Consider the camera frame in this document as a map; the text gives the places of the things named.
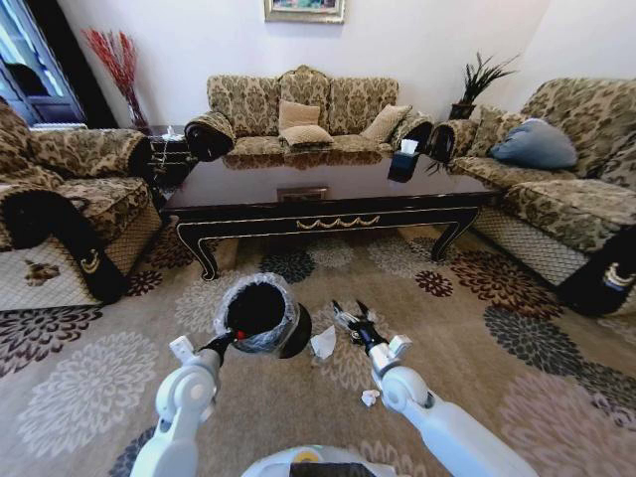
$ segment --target glossy tabletop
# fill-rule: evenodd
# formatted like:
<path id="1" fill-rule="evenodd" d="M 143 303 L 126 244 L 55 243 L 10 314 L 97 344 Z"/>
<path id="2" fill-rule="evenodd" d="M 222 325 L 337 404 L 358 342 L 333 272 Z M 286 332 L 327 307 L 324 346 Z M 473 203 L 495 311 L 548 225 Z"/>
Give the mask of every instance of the glossy tabletop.
<path id="1" fill-rule="evenodd" d="M 163 212 L 273 205 L 278 203 L 277 190 L 304 187 L 327 188 L 324 200 L 312 203 L 496 194 L 477 179 L 449 174 L 425 155 L 405 167 L 403 162 L 398 164 L 388 157 L 375 164 L 320 165 L 306 169 L 289 166 L 231 169 L 223 159 L 218 159 L 199 163 Z"/>

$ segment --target plastic bag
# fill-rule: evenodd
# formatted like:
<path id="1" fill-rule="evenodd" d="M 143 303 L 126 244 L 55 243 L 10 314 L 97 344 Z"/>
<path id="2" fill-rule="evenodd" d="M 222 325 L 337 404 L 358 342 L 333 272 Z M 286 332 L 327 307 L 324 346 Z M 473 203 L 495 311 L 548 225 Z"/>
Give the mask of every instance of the plastic bag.
<path id="1" fill-rule="evenodd" d="M 233 342 L 233 346 L 238 350 L 246 353 L 278 353 L 282 350 L 288 338 L 292 335 L 296 327 L 298 326 L 300 309 L 298 302 L 296 301 L 293 292 L 289 288 L 289 285 L 285 279 L 275 273 L 256 273 L 254 275 L 245 276 L 240 278 L 233 286 L 231 286 L 219 306 L 217 316 L 213 321 L 214 329 L 218 336 L 224 335 L 230 331 L 237 331 L 232 329 L 229 324 L 229 316 L 231 308 L 236 300 L 241 300 L 241 295 L 252 285 L 260 285 L 266 283 L 276 288 L 280 293 L 280 297 L 284 302 L 284 311 L 280 317 L 280 322 L 263 333 L 259 333 L 250 336 L 246 339 L 237 340 Z M 258 303 L 258 306 L 266 307 L 273 306 L 268 303 Z M 257 316 L 251 317 L 251 319 L 257 320 Z"/>

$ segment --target side table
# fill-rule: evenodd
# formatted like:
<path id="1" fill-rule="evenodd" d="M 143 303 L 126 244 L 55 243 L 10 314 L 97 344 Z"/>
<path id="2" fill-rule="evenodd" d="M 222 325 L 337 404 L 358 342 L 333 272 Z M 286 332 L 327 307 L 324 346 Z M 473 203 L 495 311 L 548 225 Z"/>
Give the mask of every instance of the side table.
<path id="1" fill-rule="evenodd" d="M 164 125 L 148 126 L 149 131 L 146 131 L 152 149 L 149 166 L 153 171 L 154 185 L 162 191 L 164 196 L 172 194 L 199 162 L 190 153 L 184 136 L 185 126 L 172 127 L 174 134 L 180 137 L 165 139 L 163 135 L 167 133 L 168 126 Z"/>

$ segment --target crumpled paper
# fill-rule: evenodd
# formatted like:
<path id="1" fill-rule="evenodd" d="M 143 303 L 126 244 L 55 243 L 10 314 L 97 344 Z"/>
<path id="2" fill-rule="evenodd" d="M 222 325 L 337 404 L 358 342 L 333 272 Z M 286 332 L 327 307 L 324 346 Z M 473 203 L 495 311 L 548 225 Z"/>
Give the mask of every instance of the crumpled paper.
<path id="1" fill-rule="evenodd" d="M 380 392 L 376 390 L 366 390 L 362 391 L 362 402 L 367 406 L 371 407 L 376 403 L 376 398 L 380 397 Z"/>
<path id="2" fill-rule="evenodd" d="M 311 348 L 321 360 L 329 358 L 336 348 L 336 327 L 331 325 L 319 335 L 311 339 Z"/>

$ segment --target white wall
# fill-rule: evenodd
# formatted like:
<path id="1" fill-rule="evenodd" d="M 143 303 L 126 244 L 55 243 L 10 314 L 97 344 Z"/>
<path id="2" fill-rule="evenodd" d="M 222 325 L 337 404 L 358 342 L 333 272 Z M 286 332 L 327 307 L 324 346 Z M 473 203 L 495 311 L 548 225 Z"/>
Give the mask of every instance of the white wall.
<path id="1" fill-rule="evenodd" d="M 120 125 L 129 124 L 124 100 L 80 29 L 133 37 L 137 90 L 155 124 L 207 110 L 209 75 L 278 76 L 303 63 L 330 76 L 396 78 L 399 102 L 443 118 L 463 92 L 463 65 L 477 50 L 497 59 L 524 51 L 550 0 L 347 0 L 342 26 L 264 23 L 262 3 L 60 0 Z M 481 99 L 497 99 L 506 81 Z"/>
<path id="2" fill-rule="evenodd" d="M 552 0 L 499 105 L 517 111 L 546 80 L 636 77 L 636 1 Z"/>

